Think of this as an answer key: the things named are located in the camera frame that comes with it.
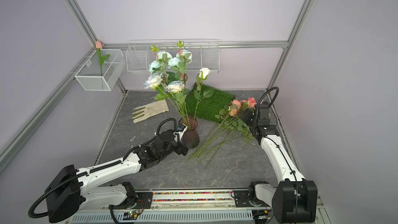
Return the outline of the dark glass vase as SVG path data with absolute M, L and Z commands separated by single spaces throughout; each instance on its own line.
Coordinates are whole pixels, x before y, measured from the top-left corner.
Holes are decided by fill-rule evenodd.
M 197 133 L 198 121 L 193 116 L 181 118 L 179 123 L 185 124 L 188 129 L 184 133 L 181 142 L 189 149 L 196 148 L 200 143 L 200 137 Z

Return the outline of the small peach rose spray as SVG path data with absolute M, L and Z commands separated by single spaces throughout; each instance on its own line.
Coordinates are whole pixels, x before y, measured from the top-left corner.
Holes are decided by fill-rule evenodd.
M 244 118 L 251 118 L 254 115 L 256 104 L 255 99 L 250 97 L 247 100 L 233 100 L 230 105 L 222 108 L 216 116 L 218 125 L 211 131 L 200 151 L 213 150 L 213 142 L 221 136 L 224 138 L 217 146 L 237 138 L 242 138 L 247 144 L 254 140 L 254 135 L 251 133 L 249 125 L 244 122 Z

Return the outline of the peach peony bunch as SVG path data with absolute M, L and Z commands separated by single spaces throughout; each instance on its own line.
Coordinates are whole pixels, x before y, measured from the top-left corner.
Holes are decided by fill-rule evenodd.
M 249 126 L 242 120 L 219 123 L 210 133 L 206 142 L 188 157 L 188 161 L 198 159 L 198 163 L 200 163 L 213 152 L 221 148 L 221 146 L 237 139 L 241 139 L 246 144 L 250 144 L 255 140 L 255 136 L 250 131 Z

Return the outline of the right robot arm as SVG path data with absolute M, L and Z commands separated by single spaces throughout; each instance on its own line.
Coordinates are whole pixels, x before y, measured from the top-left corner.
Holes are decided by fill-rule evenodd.
M 253 181 L 248 187 L 249 203 L 269 206 L 280 224 L 313 223 L 316 219 L 318 189 L 307 180 L 288 155 L 279 131 L 271 124 L 271 105 L 262 102 L 254 112 L 243 113 L 241 119 L 249 133 L 267 154 L 275 171 L 278 185 Z

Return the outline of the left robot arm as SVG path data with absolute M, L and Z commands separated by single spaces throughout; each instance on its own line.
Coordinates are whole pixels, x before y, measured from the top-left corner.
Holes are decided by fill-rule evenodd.
M 40 198 L 47 204 L 47 211 L 43 216 L 47 216 L 50 223 L 59 223 L 84 208 L 144 208 L 146 204 L 139 198 L 131 183 L 109 187 L 105 184 L 152 168 L 171 153 L 185 156 L 188 148 L 181 140 L 187 129 L 186 125 L 180 123 L 167 131 L 158 130 L 150 141 L 131 148 L 123 157 L 95 167 L 64 167 Z

